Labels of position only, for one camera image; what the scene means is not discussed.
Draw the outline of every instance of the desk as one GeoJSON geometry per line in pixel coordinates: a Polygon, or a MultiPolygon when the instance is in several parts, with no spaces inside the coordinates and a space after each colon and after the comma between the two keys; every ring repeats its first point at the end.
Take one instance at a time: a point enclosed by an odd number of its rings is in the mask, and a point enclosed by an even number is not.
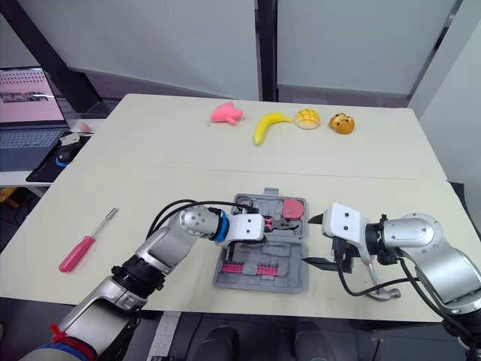
{"type": "Polygon", "coordinates": [[[76,162],[148,167],[255,171],[281,174],[446,180],[413,111],[234,101],[244,111],[236,126],[210,122],[225,99],[127,95],[76,162]],[[304,108],[321,116],[313,131],[273,125],[253,145],[257,122],[273,111],[289,117],[304,108]],[[338,112],[355,118],[354,132],[328,127],[338,112]]]}
{"type": "MultiPolygon", "coordinates": [[[[232,200],[236,193],[263,193],[264,187],[278,187],[283,196],[305,198],[309,215],[323,212],[332,202],[358,209],[372,220],[381,213],[391,218],[414,211],[430,214],[439,220],[453,246],[481,264],[481,244],[447,182],[144,166],[126,171],[121,165],[85,165],[80,158],[60,174],[1,254],[0,296],[76,304],[110,274],[112,265],[133,254],[153,217],[167,203],[181,198],[232,200]],[[58,264],[73,245],[113,206],[119,207],[119,213],[77,269],[70,274],[59,272],[58,264]]],[[[329,257],[331,240],[321,235],[318,226],[309,227],[305,241],[310,256],[329,257]]],[[[165,288],[151,295],[147,309],[439,320],[409,284],[399,285],[400,299],[377,302],[347,295],[336,273],[313,267],[308,290],[300,294],[215,288],[212,277],[218,255],[216,245],[199,239],[167,277],[165,288]]],[[[398,265],[377,265],[377,269],[383,281],[403,277],[398,265]]],[[[355,290],[371,284],[360,262],[347,281],[355,290]]]]}
{"type": "MultiPolygon", "coordinates": [[[[95,132],[104,119],[84,119],[84,120],[67,120],[68,126],[72,132],[80,132],[79,125],[84,122],[95,132]]],[[[25,187],[36,196],[42,197],[45,192],[40,187],[50,187],[51,182],[27,182],[26,178],[32,173],[30,171],[0,171],[0,187],[25,187]]]]}

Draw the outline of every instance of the yellow banana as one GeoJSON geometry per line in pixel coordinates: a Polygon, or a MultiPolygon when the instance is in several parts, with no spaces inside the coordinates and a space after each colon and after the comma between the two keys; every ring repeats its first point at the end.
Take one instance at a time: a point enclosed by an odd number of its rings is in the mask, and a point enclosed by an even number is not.
{"type": "Polygon", "coordinates": [[[292,119],[289,119],[281,113],[269,113],[260,119],[257,123],[256,130],[254,131],[254,144],[260,145],[264,141],[265,132],[268,127],[275,123],[289,122],[292,123],[292,119]]]}

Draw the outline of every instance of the tool case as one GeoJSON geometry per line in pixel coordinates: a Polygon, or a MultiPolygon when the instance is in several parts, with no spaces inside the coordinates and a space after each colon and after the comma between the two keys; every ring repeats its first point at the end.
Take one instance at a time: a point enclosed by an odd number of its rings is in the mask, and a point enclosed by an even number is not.
{"type": "MultiPolygon", "coordinates": [[[[263,290],[284,293],[300,293],[307,289],[307,257],[304,236],[307,234],[307,203],[302,198],[281,197],[277,188],[265,188],[264,194],[237,194],[235,202],[252,203],[266,218],[265,241],[252,243],[232,242],[220,251],[213,276],[213,285],[242,290],[263,290]],[[304,209],[302,215],[285,218],[285,201],[294,201],[304,209]],[[268,220],[277,227],[268,229],[268,220]]],[[[233,207],[231,214],[242,213],[233,207]]]]}

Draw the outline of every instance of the laptop screen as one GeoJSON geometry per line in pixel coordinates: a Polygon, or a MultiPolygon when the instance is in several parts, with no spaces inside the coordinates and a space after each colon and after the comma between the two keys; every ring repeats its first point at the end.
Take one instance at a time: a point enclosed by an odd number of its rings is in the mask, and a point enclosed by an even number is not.
{"type": "Polygon", "coordinates": [[[52,121],[64,121],[64,117],[44,71],[0,69],[0,124],[52,121]]]}

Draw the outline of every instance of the pink screwdriver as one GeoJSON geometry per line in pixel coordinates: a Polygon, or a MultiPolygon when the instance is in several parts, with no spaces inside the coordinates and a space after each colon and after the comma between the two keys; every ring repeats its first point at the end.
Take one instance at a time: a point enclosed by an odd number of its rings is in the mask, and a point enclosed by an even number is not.
{"type": "Polygon", "coordinates": [[[60,272],[70,272],[79,263],[79,261],[85,256],[85,253],[89,250],[90,246],[95,242],[95,235],[100,231],[104,224],[111,220],[112,217],[117,213],[119,209],[114,208],[110,211],[107,216],[102,220],[102,222],[95,228],[95,231],[91,235],[86,235],[83,240],[75,246],[75,248],[66,256],[66,258],[60,263],[60,272]]]}

